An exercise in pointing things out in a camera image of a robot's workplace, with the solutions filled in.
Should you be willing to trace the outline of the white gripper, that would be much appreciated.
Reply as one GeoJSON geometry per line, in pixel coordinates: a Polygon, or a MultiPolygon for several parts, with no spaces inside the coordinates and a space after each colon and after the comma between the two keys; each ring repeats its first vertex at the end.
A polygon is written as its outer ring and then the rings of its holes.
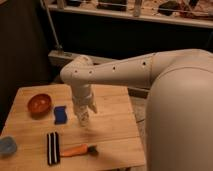
{"type": "Polygon", "coordinates": [[[83,127],[89,124],[88,110],[91,110],[94,113],[97,112],[97,107],[96,107],[94,97],[73,99],[74,114],[76,115],[79,124],[83,127]]]}

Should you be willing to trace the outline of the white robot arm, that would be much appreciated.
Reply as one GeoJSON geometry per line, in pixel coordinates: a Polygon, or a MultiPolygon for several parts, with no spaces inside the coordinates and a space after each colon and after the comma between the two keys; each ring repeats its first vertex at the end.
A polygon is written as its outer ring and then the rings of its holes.
{"type": "Polygon", "coordinates": [[[147,88],[147,171],[213,171],[213,53],[172,50],[100,65],[79,55],[60,76],[80,119],[96,109],[93,84],[147,88]]]}

